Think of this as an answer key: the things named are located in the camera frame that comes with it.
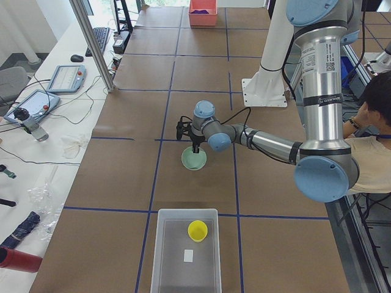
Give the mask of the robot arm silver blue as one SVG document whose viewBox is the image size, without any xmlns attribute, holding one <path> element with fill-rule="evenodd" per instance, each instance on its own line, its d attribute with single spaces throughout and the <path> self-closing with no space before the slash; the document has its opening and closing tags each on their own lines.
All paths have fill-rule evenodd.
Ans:
<svg viewBox="0 0 391 293">
<path fill-rule="evenodd" d="M 244 103 L 284 107 L 282 73 L 292 43 L 301 50 L 305 141 L 293 142 L 245 124 L 224 125 L 214 105 L 199 101 L 190 121 L 177 123 L 177 139 L 188 136 L 197 153 L 206 142 L 214 151 L 238 143 L 295 166 L 297 188 L 327 203 L 344 197 L 359 166 L 343 138 L 340 47 L 358 38 L 360 1 L 277 1 L 259 70 L 243 79 Z"/>
</svg>

